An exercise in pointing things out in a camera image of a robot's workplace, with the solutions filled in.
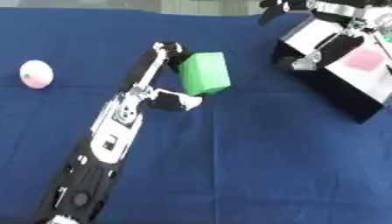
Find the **silver metal part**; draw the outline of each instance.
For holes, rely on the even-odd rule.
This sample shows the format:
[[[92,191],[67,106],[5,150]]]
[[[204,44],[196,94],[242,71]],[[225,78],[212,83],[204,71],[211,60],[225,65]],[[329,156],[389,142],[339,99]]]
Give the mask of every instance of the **silver metal part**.
[[[338,4],[338,3],[326,3],[317,2],[316,11],[324,12],[328,14],[336,14],[349,18],[356,18],[360,15],[365,14],[365,9],[355,8],[350,5]]]
[[[317,68],[316,62],[314,62],[313,60],[306,58],[306,57],[294,61],[292,63],[292,66],[293,66],[294,70],[313,71],[313,70],[316,70],[316,68]]]
[[[71,218],[67,218],[62,215],[56,215],[52,220],[47,222],[47,224],[80,224],[76,220],[73,220]]]
[[[310,10],[310,11],[317,9],[318,5],[319,5],[318,0],[307,0],[306,1],[306,8],[308,8],[308,10]]]
[[[56,201],[56,204],[54,207],[58,207],[60,202],[63,200],[64,195],[66,195],[68,188],[61,186],[58,190],[58,193],[60,194],[59,199]]]

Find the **white ball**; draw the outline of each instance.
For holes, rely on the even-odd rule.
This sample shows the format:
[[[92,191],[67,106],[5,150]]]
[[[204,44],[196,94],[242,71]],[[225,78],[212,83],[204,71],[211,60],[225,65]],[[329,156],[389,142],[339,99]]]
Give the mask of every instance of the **white ball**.
[[[29,60],[19,69],[22,82],[29,88],[45,88],[53,81],[53,70],[41,60]]]

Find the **robotic hand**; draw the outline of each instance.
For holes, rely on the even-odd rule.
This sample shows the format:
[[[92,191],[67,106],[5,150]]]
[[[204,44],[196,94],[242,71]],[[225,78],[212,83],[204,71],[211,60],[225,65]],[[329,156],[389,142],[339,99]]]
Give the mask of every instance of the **robotic hand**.
[[[362,45],[372,35],[384,52],[390,53],[380,40],[380,32],[391,35],[391,0],[265,0],[260,7],[267,8],[259,19],[260,25],[289,11],[309,11],[316,19],[341,26],[341,30],[318,43],[314,51],[303,58],[286,57],[279,66],[291,71],[314,71],[339,60]]]
[[[141,104],[148,102],[153,108],[187,111],[202,103],[201,96],[151,86],[164,65],[178,71],[178,65],[190,56],[180,44],[171,42],[156,43],[143,55],[52,180],[38,207],[35,223],[90,224],[95,221],[142,125]]]

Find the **robotic arm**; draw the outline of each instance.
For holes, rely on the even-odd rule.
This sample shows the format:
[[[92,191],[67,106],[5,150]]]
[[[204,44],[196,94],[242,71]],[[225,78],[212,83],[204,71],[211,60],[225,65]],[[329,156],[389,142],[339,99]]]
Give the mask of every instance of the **robotic arm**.
[[[95,221],[143,123],[140,105],[149,102],[158,109],[187,111],[202,103],[200,96],[151,86],[163,66],[176,70],[190,56],[178,43],[156,43],[143,55],[52,180],[38,207],[35,223],[90,224]]]

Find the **blue tablecloth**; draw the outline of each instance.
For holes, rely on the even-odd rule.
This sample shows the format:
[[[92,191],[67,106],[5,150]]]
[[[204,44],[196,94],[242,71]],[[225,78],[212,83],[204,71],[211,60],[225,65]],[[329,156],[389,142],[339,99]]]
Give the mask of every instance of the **blue tablecloth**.
[[[1,9],[1,223],[32,216],[131,65],[154,42],[170,40],[224,52],[233,86],[189,113],[144,111],[100,221],[390,224],[392,115],[359,125],[271,66],[277,39],[305,15],[265,27],[257,19]],[[27,60],[50,64],[54,83],[24,86],[18,68]],[[180,89],[171,72],[158,84]]]

